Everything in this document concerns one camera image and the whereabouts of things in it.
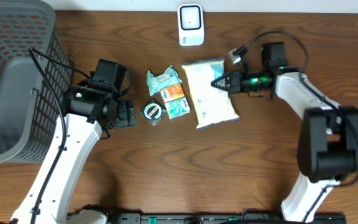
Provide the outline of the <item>white blue snack bag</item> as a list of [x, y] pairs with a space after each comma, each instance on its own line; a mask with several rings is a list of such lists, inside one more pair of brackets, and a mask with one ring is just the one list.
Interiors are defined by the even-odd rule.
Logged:
[[193, 107], [198, 119], [197, 129], [239, 119], [226, 91], [211, 86], [224, 74], [224, 59], [214, 58], [183, 63]]

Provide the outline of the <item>teal wet wipes pack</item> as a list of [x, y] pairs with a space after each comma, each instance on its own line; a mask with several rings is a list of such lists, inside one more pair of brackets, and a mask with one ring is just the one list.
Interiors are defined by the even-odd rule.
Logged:
[[149, 95], [153, 96], [161, 89], [183, 83], [179, 78], [177, 71], [170, 65], [161, 75], [155, 76], [150, 70], [147, 71], [147, 86]]

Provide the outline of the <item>green Zam-Buk ointment tin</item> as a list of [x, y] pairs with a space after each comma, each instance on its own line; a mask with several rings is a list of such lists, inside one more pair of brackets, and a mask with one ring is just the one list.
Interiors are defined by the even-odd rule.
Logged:
[[140, 114], [152, 125], [157, 125], [167, 114], [166, 108], [155, 99], [151, 99], [140, 111]]

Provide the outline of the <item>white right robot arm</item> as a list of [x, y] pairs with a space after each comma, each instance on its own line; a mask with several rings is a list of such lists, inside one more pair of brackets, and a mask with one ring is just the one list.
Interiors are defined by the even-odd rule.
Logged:
[[227, 72], [211, 86], [228, 93], [270, 91], [285, 101], [302, 120], [297, 163], [300, 174], [281, 203], [282, 218], [311, 223], [327, 195], [358, 181], [358, 109], [341, 106], [313, 86], [298, 67], [291, 67], [283, 42], [261, 46], [261, 71], [250, 71], [247, 49], [229, 55], [242, 69]]

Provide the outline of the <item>teal Kleenex tissue pack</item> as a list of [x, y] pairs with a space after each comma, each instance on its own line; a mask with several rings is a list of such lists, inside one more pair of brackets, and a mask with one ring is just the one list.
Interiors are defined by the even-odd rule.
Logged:
[[186, 97], [178, 98], [165, 103], [168, 117], [170, 119], [183, 116], [190, 112], [190, 106]]

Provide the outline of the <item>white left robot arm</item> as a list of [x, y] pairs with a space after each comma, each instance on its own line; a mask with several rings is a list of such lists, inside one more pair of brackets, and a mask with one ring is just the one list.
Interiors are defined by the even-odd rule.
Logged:
[[84, 164], [103, 132], [135, 125], [134, 105], [123, 99], [131, 72], [110, 60], [98, 61], [82, 84], [62, 95], [52, 143], [29, 193], [10, 223], [107, 223], [109, 214], [87, 205], [68, 214], [71, 197]]

